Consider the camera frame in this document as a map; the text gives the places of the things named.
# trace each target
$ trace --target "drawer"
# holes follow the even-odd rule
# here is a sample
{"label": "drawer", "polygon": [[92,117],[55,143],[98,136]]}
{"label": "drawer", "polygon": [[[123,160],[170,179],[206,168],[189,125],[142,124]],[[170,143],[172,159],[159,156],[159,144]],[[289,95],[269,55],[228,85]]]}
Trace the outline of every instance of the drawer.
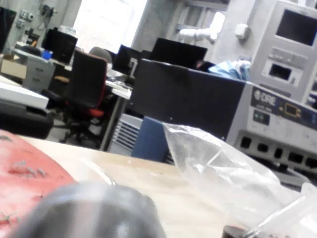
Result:
{"label": "drawer", "polygon": [[55,71],[55,66],[50,63],[40,62],[29,58],[27,63],[27,71],[52,76]]}
{"label": "drawer", "polygon": [[40,73],[28,72],[23,80],[23,87],[33,91],[41,92],[43,89],[48,89],[52,77],[44,76]]}

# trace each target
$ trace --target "computer monitor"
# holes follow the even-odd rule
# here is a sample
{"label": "computer monitor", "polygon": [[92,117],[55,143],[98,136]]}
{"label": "computer monitor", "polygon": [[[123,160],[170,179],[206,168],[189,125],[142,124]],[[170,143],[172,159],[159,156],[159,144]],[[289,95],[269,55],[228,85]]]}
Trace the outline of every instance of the computer monitor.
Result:
{"label": "computer monitor", "polygon": [[151,58],[151,54],[152,54],[151,51],[145,51],[145,50],[143,50],[143,51],[141,52],[140,59],[147,59],[147,60],[149,60],[149,59]]}
{"label": "computer monitor", "polygon": [[120,73],[133,76],[138,65],[138,59],[140,58],[140,55],[141,52],[121,45],[112,64],[112,69]]}
{"label": "computer monitor", "polygon": [[186,68],[195,68],[195,64],[199,60],[203,60],[206,53],[207,49],[203,47],[158,38],[150,59]]}
{"label": "computer monitor", "polygon": [[53,52],[53,59],[69,64],[77,41],[78,39],[76,37],[60,32],[57,28],[54,28],[48,31],[42,47],[45,50]]}
{"label": "computer monitor", "polygon": [[306,103],[317,74],[317,11],[278,0],[267,18],[250,80]]}
{"label": "computer monitor", "polygon": [[15,17],[16,11],[0,7],[0,53],[3,52]]}

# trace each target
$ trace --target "black monitor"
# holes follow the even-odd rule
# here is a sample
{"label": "black monitor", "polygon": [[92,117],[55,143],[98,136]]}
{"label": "black monitor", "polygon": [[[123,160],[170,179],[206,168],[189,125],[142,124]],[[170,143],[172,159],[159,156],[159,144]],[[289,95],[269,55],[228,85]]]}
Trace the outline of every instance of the black monitor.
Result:
{"label": "black monitor", "polygon": [[145,51],[145,50],[143,50],[143,51],[141,52],[140,59],[147,59],[147,60],[149,60],[149,59],[151,58],[151,54],[152,54],[151,51]]}
{"label": "black monitor", "polygon": [[15,11],[0,7],[0,53],[3,52],[15,16]]}
{"label": "black monitor", "polygon": [[133,67],[136,67],[141,52],[121,45],[112,64],[112,69],[120,73],[130,75]]}
{"label": "black monitor", "polygon": [[76,48],[77,41],[76,37],[54,28],[48,31],[42,47],[53,52],[53,59],[68,64]]}
{"label": "black monitor", "polygon": [[186,68],[195,68],[196,63],[203,60],[206,53],[207,49],[203,47],[158,38],[150,59]]}

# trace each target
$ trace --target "blue cloth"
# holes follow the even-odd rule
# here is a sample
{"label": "blue cloth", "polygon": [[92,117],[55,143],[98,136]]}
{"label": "blue cloth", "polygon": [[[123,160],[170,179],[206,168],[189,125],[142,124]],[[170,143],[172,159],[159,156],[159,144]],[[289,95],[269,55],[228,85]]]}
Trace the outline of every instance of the blue cloth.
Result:
{"label": "blue cloth", "polygon": [[209,71],[222,77],[249,81],[250,65],[251,63],[245,60],[235,62],[225,61],[209,68]]}

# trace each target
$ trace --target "clear plastic bag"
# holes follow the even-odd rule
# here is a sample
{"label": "clear plastic bag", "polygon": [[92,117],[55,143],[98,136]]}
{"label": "clear plastic bag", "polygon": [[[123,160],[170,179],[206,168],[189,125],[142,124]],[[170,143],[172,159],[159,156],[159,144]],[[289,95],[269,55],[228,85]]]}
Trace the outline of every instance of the clear plastic bag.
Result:
{"label": "clear plastic bag", "polygon": [[283,187],[265,166],[200,129],[164,124],[172,157],[184,177],[243,224],[244,237],[317,237],[317,192]]}

